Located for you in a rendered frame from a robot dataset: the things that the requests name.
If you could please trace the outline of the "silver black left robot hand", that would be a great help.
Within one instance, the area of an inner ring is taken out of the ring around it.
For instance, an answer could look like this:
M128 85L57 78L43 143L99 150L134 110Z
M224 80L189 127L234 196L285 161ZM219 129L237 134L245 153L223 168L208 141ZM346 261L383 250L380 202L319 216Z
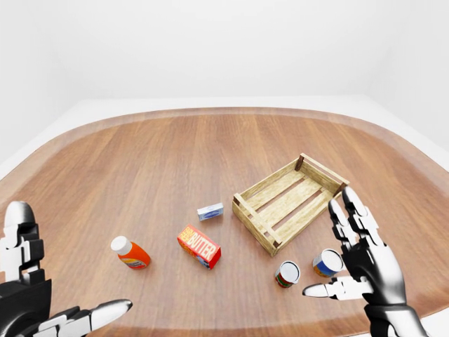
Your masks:
M12 201L0 238L0 337L86 337L126 314L128 299L101 303L82 310L78 306L50 316L52 280L40 267L44 244L31 206Z

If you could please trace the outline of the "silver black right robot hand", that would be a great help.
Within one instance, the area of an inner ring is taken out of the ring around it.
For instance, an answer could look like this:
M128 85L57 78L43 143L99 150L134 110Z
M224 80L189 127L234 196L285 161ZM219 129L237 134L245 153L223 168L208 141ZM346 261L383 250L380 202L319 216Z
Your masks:
M406 305L403 273L391 248L382 240L369 208L349 186L342 191L344 209L335 199L328 203L333 233L342 242L341 257L348 276L327 284L313 284L302 294L314 298L352 300L364 298L370 305Z

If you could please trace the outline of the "wooden slat tray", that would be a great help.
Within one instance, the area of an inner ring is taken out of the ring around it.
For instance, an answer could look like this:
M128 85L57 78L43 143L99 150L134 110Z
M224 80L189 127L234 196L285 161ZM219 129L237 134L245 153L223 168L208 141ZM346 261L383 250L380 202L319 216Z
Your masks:
M232 211L271 256L275 256L338 198L349 181L302 153L242 193Z

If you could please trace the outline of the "blue yellow labelled tin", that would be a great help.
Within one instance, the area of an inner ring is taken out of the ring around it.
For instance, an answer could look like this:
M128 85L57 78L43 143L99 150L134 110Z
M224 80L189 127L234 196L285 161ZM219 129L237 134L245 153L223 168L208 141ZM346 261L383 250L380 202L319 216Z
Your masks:
M314 271L322 277L333 277L344 269L340 254L333 249L324 249L312 261Z

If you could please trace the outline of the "red green labelled tin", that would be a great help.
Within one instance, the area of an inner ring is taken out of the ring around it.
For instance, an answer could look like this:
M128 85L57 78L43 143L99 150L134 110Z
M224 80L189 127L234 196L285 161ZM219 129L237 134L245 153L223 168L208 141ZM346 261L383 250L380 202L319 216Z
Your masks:
M280 287L289 288L298 283L300 275L299 266L291 260L286 260L280 264L274 274L274 279Z

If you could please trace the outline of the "orange bottle with white cap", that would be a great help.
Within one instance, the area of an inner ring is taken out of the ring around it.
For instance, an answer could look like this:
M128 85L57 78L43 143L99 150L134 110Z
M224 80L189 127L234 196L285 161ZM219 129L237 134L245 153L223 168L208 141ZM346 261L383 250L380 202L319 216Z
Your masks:
M150 263L151 258L149 254L125 236L115 237L112 240L110 247L111 250L117 254L119 260L125 263L130 269L144 269Z

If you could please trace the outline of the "small white blue box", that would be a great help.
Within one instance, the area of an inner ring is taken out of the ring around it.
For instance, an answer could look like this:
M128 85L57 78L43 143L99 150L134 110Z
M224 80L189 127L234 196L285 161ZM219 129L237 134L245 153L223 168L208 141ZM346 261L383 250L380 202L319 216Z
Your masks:
M224 206L223 203L217 203L210 206L205 206L203 208L197 209L197 214L200 221L208 220L210 218L214 218L216 216L220 216L223 214Z

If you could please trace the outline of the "red butter box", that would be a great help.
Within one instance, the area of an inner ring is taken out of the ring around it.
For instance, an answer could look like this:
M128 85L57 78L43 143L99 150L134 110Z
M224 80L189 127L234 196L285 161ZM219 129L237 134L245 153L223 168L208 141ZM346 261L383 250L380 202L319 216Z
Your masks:
M212 270L221 257L220 245L190 224L177 236L177 241L208 270Z

